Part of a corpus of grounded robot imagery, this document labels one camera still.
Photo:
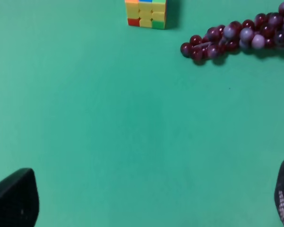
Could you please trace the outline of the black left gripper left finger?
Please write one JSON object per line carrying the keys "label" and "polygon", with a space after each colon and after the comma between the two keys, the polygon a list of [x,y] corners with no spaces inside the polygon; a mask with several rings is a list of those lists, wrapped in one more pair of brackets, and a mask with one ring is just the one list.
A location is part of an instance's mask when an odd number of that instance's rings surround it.
{"label": "black left gripper left finger", "polygon": [[34,227],[39,206],[33,169],[21,168],[0,181],[0,227]]}

